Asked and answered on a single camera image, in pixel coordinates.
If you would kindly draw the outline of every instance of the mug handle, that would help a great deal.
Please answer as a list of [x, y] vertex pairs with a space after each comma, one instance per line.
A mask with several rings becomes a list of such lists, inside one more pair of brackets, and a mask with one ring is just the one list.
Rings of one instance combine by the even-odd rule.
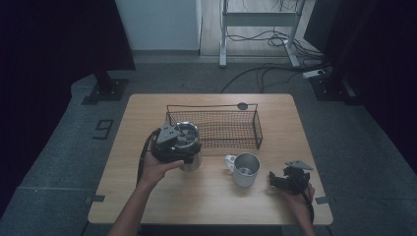
[[233, 173], [234, 160], [235, 159], [236, 159], [236, 156], [235, 155], [226, 155], [226, 157], [224, 157], [226, 166], [229, 169], [230, 173]]

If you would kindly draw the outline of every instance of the power strip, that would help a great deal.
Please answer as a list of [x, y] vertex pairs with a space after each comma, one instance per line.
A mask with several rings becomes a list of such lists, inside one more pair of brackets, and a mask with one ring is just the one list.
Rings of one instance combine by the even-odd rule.
[[304, 79], [321, 78], [325, 76], [326, 76], [326, 72], [324, 70], [317, 70], [317, 71], [303, 73]]

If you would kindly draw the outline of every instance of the human arm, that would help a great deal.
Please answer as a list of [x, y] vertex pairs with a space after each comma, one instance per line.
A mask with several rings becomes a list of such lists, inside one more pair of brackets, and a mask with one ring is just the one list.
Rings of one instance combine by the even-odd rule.
[[[300, 228], [302, 236], [315, 236], [313, 223], [310, 219], [310, 212], [307, 208], [307, 203], [301, 194], [292, 195], [286, 191], [278, 190], [279, 194], [286, 200], [291, 212], [294, 214], [297, 220], [297, 225]], [[308, 188], [305, 190], [305, 194], [312, 201], [315, 193], [315, 189], [309, 183]]]
[[137, 235], [151, 191], [165, 176], [166, 171], [183, 164], [183, 160], [160, 163], [148, 151], [145, 155], [141, 179], [107, 235]]

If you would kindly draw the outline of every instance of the person's left hand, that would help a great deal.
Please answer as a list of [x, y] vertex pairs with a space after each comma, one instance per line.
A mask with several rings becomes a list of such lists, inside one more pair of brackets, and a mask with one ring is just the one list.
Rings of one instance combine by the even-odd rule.
[[143, 184], [146, 188], [151, 190], [165, 176], [166, 171], [178, 168], [183, 164], [183, 160], [177, 160], [170, 163], [162, 163], [158, 161], [150, 151], [147, 151], [144, 160], [144, 170], [138, 185]]

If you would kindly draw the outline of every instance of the white wall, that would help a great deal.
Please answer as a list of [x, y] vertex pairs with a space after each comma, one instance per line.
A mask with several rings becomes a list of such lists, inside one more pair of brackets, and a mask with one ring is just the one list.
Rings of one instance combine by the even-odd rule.
[[199, 50], [201, 0], [116, 0], [132, 50]]

